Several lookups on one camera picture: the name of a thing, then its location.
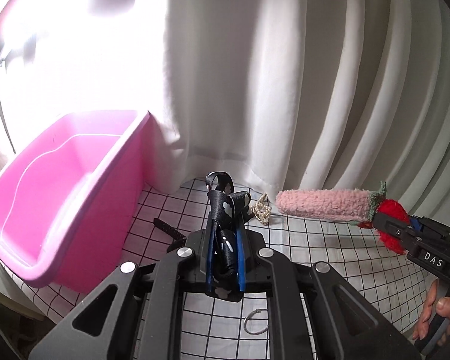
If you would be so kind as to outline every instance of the plush flower toy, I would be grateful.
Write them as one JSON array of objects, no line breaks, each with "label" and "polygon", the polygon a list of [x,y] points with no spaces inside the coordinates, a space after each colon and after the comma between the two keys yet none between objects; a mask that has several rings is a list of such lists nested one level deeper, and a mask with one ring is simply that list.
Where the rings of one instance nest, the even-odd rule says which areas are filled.
[{"label": "plush flower toy", "polygon": [[[327,221],[346,221],[361,228],[372,228],[373,216],[382,212],[410,224],[399,202],[387,199],[382,182],[378,191],[366,190],[288,190],[279,192],[276,206],[282,214]],[[397,254],[405,254],[399,241],[377,230],[380,241]]]}]

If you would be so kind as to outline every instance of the curtain fold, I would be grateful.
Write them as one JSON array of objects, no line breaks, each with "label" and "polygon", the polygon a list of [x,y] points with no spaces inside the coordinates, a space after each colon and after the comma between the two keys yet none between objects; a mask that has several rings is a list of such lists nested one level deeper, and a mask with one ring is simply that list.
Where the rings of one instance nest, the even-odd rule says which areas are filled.
[{"label": "curtain fold", "polygon": [[[41,26],[33,53],[0,66],[18,150],[64,112],[146,108],[146,176],[162,192],[212,170],[272,199],[386,180],[411,212],[449,215],[442,0],[132,1],[70,13],[63,0],[18,0],[20,15],[8,11],[9,28],[17,17],[17,28]],[[0,168],[11,157],[3,134]]]}]

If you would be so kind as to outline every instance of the black ribbon with white spots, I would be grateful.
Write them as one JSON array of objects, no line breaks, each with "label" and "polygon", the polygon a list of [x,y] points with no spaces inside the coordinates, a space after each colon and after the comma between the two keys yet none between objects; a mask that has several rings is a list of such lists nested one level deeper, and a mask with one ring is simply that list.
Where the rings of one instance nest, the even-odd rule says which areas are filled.
[{"label": "black ribbon with white spots", "polygon": [[250,193],[233,192],[233,181],[228,173],[210,173],[205,182],[211,206],[214,253],[212,272],[219,287],[233,291],[238,286],[238,248],[236,241],[236,220],[243,216],[244,223],[253,218],[249,204]]}]

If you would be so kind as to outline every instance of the grid tablecloth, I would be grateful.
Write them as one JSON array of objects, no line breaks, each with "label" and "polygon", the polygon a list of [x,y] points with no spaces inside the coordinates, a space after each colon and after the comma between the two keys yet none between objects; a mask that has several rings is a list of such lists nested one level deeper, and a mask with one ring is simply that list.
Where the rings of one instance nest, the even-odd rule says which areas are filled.
[{"label": "grid tablecloth", "polygon": [[[252,200],[260,196],[250,188],[235,187],[235,191],[249,191]],[[185,235],[204,228],[210,210],[206,191],[202,179],[188,181],[172,195],[145,186],[120,263],[134,261],[145,265],[164,256],[172,239],[154,227],[154,218],[162,219]],[[256,219],[246,226],[262,233],[267,245],[293,262],[310,265],[328,261],[398,330],[408,330],[418,319],[426,295],[424,273],[406,257],[388,251],[372,230],[281,215],[274,206],[268,226]],[[22,291],[55,323],[85,296],[54,283],[40,289],[31,288],[6,269]],[[181,359],[270,358],[268,332],[249,335],[243,329],[245,317],[260,308],[267,308],[265,294],[247,294],[240,303],[186,294]],[[267,315],[262,312],[247,327],[259,331],[266,324]]]}]

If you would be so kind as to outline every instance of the fuzzy pink cylinder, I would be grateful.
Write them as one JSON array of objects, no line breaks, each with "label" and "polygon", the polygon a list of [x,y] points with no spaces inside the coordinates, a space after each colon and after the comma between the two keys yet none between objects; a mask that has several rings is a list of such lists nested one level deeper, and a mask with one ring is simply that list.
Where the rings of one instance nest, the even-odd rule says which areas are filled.
[{"label": "fuzzy pink cylinder", "polygon": [[288,190],[279,192],[276,206],[282,214],[330,221],[367,221],[370,191]]}]

